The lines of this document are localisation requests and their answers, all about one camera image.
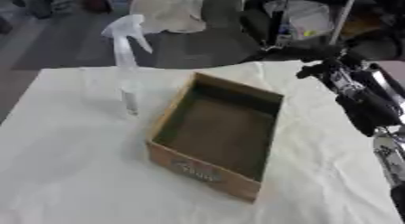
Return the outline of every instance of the white tablecloth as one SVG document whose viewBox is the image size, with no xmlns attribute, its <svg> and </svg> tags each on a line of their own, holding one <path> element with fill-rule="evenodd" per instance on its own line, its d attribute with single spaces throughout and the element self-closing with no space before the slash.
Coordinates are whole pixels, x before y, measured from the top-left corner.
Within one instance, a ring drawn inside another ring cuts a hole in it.
<svg viewBox="0 0 405 224">
<path fill-rule="evenodd" d="M 286 96 L 254 204 L 147 160 L 146 130 L 191 70 L 142 70 L 138 117 L 115 68 L 43 70 L 0 126 L 0 223 L 400 223 L 372 140 L 300 66 L 202 70 Z"/>
</svg>

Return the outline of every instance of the white fabric sheet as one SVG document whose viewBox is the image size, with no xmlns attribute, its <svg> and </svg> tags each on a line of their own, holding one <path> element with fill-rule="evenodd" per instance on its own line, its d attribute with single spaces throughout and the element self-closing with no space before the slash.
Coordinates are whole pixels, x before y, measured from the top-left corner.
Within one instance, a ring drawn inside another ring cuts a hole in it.
<svg viewBox="0 0 405 224">
<path fill-rule="evenodd" d="M 197 33 L 205 30 L 201 16 L 203 0 L 132 0 L 131 14 L 142 14 L 144 27 L 172 33 Z"/>
<path fill-rule="evenodd" d="M 372 140 L 300 67 L 199 70 L 285 95 L 254 204 L 147 160 L 146 130 L 191 70 L 142 69 L 138 117 L 115 68 L 43 70 L 0 126 L 0 223 L 400 223 Z"/>
</svg>

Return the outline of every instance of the floor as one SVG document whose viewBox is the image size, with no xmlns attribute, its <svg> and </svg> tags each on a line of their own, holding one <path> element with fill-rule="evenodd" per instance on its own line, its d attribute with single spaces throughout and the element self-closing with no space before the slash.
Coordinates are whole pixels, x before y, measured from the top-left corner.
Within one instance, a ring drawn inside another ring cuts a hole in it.
<svg viewBox="0 0 405 224">
<path fill-rule="evenodd" d="M 148 36 L 154 54 L 133 49 L 139 64 L 157 68 L 206 68 L 238 62 L 257 50 L 240 31 L 240 0 L 205 0 L 202 11 L 208 29 L 201 33 L 160 33 Z M 0 0 L 0 14 L 14 26 L 0 35 L 0 123 L 40 69 L 114 65 L 111 42 L 100 36 L 103 28 L 123 14 L 89 14 L 78 8 L 69 16 L 37 20 L 10 0 Z M 384 58 L 386 43 L 365 46 L 373 58 Z"/>
</svg>

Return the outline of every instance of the cardboard box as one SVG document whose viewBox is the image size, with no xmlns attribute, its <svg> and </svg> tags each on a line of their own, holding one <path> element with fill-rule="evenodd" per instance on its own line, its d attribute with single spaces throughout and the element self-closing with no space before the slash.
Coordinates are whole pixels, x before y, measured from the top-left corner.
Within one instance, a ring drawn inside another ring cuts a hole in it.
<svg viewBox="0 0 405 224">
<path fill-rule="evenodd" d="M 146 140 L 151 161 L 248 201 L 259 192 L 282 96 L 195 73 Z"/>
</svg>

